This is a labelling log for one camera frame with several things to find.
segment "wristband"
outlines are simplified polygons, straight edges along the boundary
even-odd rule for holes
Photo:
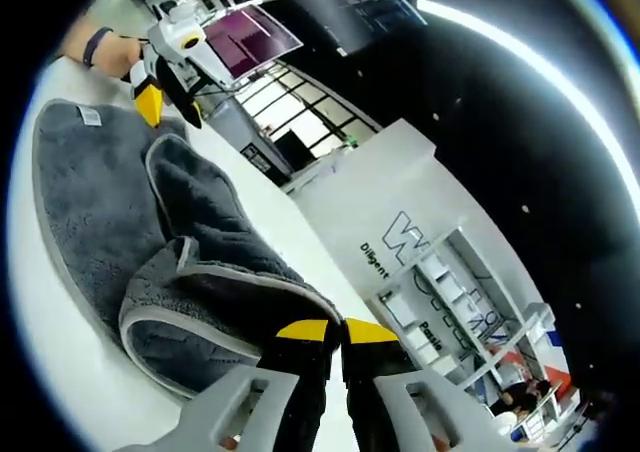
[[[84,49],[84,54],[82,54],[82,63],[87,67],[91,67],[93,65],[92,59],[93,54],[98,48],[98,44],[102,38],[109,32],[113,32],[113,29],[109,27],[101,27],[98,31],[93,34],[93,36],[87,42],[87,46]]]

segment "black ceiling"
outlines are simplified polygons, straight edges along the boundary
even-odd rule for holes
[[[598,107],[640,175],[632,102],[566,0],[436,1],[511,31],[554,63]],[[343,58],[295,6],[266,8],[306,45],[287,62],[380,124],[404,118],[436,143],[438,159],[489,213],[553,307],[574,379],[611,388],[640,352],[638,217],[602,142],[567,99],[509,52],[436,17]]]

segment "table surface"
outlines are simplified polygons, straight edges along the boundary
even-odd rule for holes
[[[147,378],[75,306],[47,254],[36,218],[32,137],[44,103],[64,98],[87,105],[132,107],[128,87],[62,58],[41,77],[26,113],[12,164],[8,257],[12,305],[23,345],[49,398],[71,427],[97,450],[148,443],[171,430],[181,400]],[[168,109],[167,115],[175,115]],[[213,129],[189,126],[203,157],[231,177],[264,239],[338,310],[375,321],[295,204]],[[357,451],[347,415],[340,356],[333,360],[315,451]]]

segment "towel label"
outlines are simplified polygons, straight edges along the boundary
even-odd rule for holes
[[[78,110],[80,111],[84,125],[89,125],[91,127],[102,126],[102,120],[100,119],[100,114],[97,111],[81,105],[78,106]]]

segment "gray towel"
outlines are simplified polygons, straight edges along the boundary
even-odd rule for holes
[[[185,140],[132,111],[45,106],[34,135],[45,243],[80,307],[149,376],[185,396],[254,364],[280,328],[340,321],[253,229],[233,184]]]

